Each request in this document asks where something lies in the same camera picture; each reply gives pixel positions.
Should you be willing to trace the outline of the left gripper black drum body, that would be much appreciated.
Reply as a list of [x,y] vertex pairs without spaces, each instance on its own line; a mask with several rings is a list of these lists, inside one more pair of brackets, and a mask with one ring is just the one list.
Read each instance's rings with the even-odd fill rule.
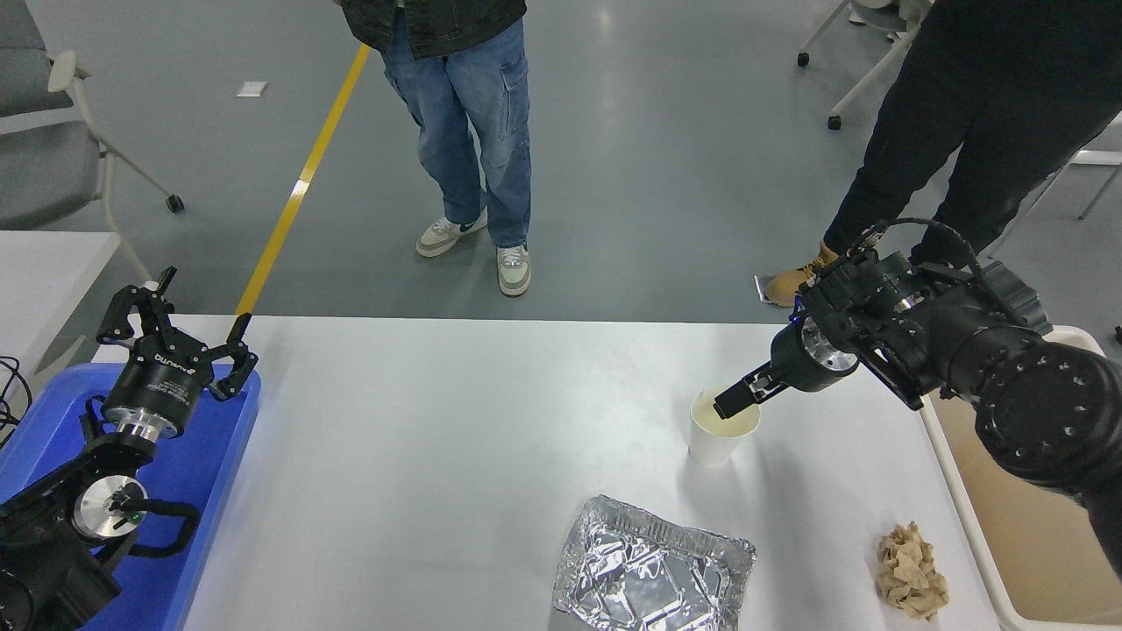
[[156,435],[181,435],[213,379],[203,346],[196,351],[130,348],[123,371],[103,403],[103,419],[123,430],[146,427]]

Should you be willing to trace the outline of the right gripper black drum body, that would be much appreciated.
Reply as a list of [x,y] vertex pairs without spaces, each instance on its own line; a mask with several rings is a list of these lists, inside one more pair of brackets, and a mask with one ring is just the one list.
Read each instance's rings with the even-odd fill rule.
[[834,345],[813,320],[789,323],[770,342],[770,376],[801,392],[834,384]]

